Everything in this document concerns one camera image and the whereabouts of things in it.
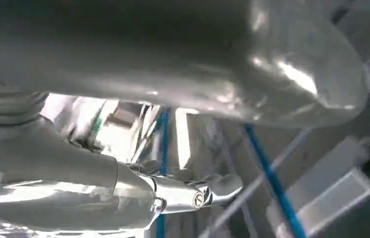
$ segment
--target reflective surface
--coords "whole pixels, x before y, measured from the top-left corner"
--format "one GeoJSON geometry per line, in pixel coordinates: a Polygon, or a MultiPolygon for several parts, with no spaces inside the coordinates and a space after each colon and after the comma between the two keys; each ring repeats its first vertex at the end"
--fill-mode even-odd
{"type": "Polygon", "coordinates": [[[282,126],[343,122],[367,97],[355,51],[303,1],[6,3],[5,85],[282,126]]]}
{"type": "Polygon", "coordinates": [[[83,184],[27,181],[3,187],[0,219],[39,231],[145,229],[157,216],[154,196],[133,184],[111,189],[83,184]]]}

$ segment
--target blue pipe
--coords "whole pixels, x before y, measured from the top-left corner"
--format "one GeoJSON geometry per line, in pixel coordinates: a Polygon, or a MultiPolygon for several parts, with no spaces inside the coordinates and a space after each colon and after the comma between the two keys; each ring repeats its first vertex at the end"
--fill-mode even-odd
{"type": "Polygon", "coordinates": [[[274,171],[269,166],[268,158],[256,137],[253,126],[250,124],[245,124],[245,130],[249,136],[249,139],[258,155],[259,161],[261,163],[262,169],[264,170],[265,176],[268,179],[275,196],[278,199],[279,205],[284,213],[285,218],[290,225],[291,231],[296,238],[306,238],[306,233],[303,230],[300,221],[297,219],[296,213],[294,212],[293,206],[290,201],[288,201],[285,196],[284,189],[274,171]]]}
{"type": "MultiPolygon", "coordinates": [[[[169,111],[165,111],[161,115],[161,124],[163,126],[163,138],[161,142],[161,169],[160,173],[165,175],[167,173],[167,153],[168,153],[168,145],[169,145],[169,132],[168,132],[168,124],[169,124],[169,111]]],[[[156,226],[156,237],[157,238],[164,238],[165,237],[165,227],[166,224],[166,215],[160,214],[157,218],[157,226],[156,226]]]]}

